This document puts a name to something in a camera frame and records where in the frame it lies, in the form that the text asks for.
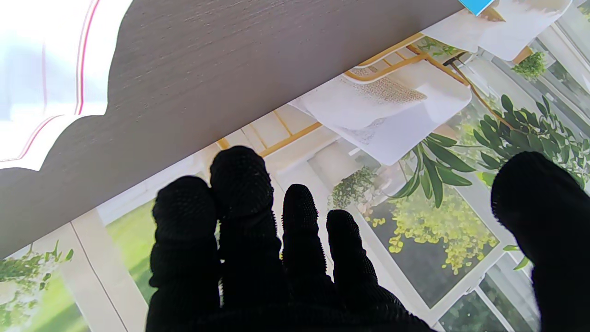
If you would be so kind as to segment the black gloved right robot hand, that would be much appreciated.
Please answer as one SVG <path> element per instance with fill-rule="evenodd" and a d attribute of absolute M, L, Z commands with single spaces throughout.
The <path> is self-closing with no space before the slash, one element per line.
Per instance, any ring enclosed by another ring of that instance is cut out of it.
<path fill-rule="evenodd" d="M 283 202 L 283 239 L 265 162 L 235 146 L 213 159 L 210 183 L 184 176 L 158 192 L 150 255 L 156 288 L 148 332 L 430 332 L 378 283 L 360 229 L 327 215 L 334 275 L 304 185 Z M 542 332 L 589 330 L 589 195 L 540 153 L 522 152 L 497 174 L 493 215 L 533 263 Z"/>

